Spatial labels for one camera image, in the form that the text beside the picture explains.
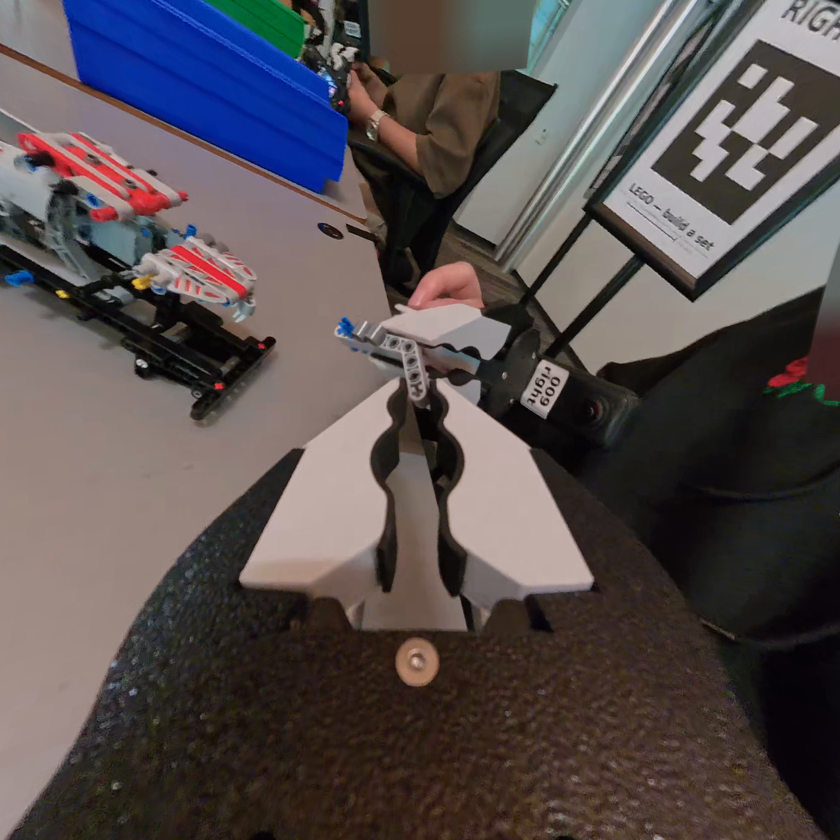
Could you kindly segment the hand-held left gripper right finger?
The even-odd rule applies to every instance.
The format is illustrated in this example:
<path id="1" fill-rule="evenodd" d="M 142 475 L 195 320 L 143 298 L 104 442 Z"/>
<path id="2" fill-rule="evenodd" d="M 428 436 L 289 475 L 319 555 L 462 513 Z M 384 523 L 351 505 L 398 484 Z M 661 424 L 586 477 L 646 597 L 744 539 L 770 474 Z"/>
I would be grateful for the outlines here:
<path id="1" fill-rule="evenodd" d="M 468 629 L 500 602 L 590 592 L 595 584 L 535 451 L 445 380 L 434 383 L 438 568 Z"/>

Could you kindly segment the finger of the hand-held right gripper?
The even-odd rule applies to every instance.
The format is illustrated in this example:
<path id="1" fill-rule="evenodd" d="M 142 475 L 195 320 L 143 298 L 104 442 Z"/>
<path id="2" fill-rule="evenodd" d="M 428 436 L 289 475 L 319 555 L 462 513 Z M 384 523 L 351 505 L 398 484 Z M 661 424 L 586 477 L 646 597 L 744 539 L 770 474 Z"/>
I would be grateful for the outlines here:
<path id="1" fill-rule="evenodd" d="M 448 386 L 467 401 L 478 404 L 482 384 L 477 377 L 481 359 L 446 348 L 426 348 L 425 365 L 430 376 L 445 380 Z"/>
<path id="2" fill-rule="evenodd" d="M 444 347 L 493 359 L 508 342 L 511 326 L 484 316 L 464 303 L 425 310 L 406 309 L 381 322 L 388 333 L 414 340 L 426 348 Z"/>

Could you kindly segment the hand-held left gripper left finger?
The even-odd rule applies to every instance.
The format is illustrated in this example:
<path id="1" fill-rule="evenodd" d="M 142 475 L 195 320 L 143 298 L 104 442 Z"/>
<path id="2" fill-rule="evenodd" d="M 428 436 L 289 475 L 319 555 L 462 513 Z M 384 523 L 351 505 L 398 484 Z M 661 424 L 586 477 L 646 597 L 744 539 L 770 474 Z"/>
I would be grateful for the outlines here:
<path id="1" fill-rule="evenodd" d="M 239 575 L 246 589 L 332 600 L 356 629 L 400 629 L 394 597 L 406 384 L 385 383 L 297 453 Z"/>

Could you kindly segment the grey toothed toy brick beam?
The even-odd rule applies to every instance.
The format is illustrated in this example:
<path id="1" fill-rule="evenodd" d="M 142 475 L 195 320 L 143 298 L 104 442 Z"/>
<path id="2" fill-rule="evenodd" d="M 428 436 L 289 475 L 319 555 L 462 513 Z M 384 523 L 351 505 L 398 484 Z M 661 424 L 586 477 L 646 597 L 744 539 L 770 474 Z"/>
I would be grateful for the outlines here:
<path id="1" fill-rule="evenodd" d="M 357 324 L 342 318 L 333 335 L 351 351 L 361 354 L 389 375 L 404 379 L 415 407 L 429 406 L 429 377 L 416 341 L 390 331 L 383 323 Z"/>

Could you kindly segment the toy brick truck model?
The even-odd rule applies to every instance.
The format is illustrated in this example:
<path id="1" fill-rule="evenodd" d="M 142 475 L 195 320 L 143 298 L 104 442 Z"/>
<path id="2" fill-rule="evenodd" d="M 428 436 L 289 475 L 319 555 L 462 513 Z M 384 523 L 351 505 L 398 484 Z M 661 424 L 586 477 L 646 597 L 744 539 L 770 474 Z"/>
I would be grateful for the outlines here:
<path id="1" fill-rule="evenodd" d="M 83 132 L 44 132 L 2 111 L 2 280 L 67 301 L 120 336 L 134 373 L 185 387 L 204 423 L 273 351 L 240 337 L 257 274 L 227 246 L 161 213 L 188 195 Z"/>

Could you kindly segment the grey desk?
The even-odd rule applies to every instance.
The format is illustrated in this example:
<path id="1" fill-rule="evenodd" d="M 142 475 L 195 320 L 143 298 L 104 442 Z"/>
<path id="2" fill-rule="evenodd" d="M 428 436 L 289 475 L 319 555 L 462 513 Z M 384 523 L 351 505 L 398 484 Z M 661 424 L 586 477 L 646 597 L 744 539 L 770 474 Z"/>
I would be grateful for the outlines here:
<path id="1" fill-rule="evenodd" d="M 341 314 L 387 314 L 346 159 L 321 196 L 211 150 L 2 48 L 2 109 L 80 130 L 186 191 L 169 216 L 258 274 L 247 333 L 271 358 L 208 426 L 189 393 L 131 370 L 93 322 L 39 289 L 2 288 L 2 838 L 75 741 L 133 619 L 179 555 L 289 449 L 377 375 L 332 338 Z M 318 223 L 342 230 L 343 240 Z"/>

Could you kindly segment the person's right hand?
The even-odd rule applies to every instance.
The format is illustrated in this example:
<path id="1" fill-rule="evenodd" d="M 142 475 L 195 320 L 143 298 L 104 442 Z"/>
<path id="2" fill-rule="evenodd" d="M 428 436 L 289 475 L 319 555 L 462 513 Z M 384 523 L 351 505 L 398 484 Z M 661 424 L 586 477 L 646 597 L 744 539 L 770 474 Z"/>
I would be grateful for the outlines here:
<path id="1" fill-rule="evenodd" d="M 485 308 L 476 269 L 466 261 L 428 272 L 410 292 L 407 303 L 394 302 L 392 311 L 426 311 L 453 305 L 466 305 L 479 311 Z"/>

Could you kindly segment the black office chair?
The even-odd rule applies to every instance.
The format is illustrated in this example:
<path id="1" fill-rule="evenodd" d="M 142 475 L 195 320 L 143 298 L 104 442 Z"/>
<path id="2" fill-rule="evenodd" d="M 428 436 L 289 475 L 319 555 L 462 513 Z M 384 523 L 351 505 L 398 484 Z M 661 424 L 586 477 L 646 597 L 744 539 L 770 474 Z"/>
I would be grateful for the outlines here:
<path id="1" fill-rule="evenodd" d="M 521 70 L 500 74 L 497 119 L 476 153 L 452 216 L 457 231 L 493 257 L 537 183 L 559 84 Z"/>

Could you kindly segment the person's black printed sweatshirt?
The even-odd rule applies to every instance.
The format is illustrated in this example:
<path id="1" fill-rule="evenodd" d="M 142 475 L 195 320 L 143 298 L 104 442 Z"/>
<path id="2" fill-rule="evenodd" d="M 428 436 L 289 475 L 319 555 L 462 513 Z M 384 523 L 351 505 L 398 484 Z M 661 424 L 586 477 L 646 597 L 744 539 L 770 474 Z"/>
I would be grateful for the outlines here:
<path id="1" fill-rule="evenodd" d="M 605 364 L 640 407 L 577 475 L 720 640 L 780 776 L 838 838 L 839 408 L 805 373 L 822 299 Z"/>

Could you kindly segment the chrome metal pole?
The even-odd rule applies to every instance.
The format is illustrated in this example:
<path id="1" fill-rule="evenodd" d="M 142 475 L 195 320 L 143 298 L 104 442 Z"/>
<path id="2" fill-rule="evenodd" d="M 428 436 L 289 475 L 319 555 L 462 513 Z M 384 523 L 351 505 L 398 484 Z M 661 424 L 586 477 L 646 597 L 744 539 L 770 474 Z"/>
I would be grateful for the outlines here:
<path id="1" fill-rule="evenodd" d="M 672 45 L 680 44 L 680 37 L 689 26 L 702 19 L 706 8 L 714 4 L 701 1 L 660 4 L 497 247 L 494 258 L 501 268 L 510 271 L 518 267 L 520 258 L 574 191 L 615 121 L 634 99 L 660 57 Z"/>

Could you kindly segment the marker sign board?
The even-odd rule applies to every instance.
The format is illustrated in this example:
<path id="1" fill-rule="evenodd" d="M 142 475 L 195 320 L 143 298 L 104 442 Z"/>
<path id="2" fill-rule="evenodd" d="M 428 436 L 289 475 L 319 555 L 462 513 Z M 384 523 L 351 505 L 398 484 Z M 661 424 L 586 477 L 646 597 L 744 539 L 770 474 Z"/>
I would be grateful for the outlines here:
<path id="1" fill-rule="evenodd" d="M 585 207 L 692 301 L 838 182 L 838 2 L 746 2 L 708 45 Z"/>

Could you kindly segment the blue storage bin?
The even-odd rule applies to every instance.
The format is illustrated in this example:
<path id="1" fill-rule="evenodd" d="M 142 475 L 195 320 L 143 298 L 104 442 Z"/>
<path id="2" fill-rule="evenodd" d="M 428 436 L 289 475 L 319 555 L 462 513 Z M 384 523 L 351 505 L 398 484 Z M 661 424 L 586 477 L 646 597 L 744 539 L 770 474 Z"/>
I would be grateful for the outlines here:
<path id="1" fill-rule="evenodd" d="M 348 122 L 329 83 L 201 1 L 65 1 L 82 83 L 322 193 Z"/>

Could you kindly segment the green storage bin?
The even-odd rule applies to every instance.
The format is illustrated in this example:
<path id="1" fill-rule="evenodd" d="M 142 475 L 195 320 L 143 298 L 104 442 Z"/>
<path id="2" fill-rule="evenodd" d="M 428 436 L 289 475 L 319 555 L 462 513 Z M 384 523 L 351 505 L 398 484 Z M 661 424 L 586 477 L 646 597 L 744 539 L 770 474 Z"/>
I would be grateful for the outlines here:
<path id="1" fill-rule="evenodd" d="M 280 1 L 207 1 L 290 58 L 299 59 L 308 34 L 307 20 Z"/>

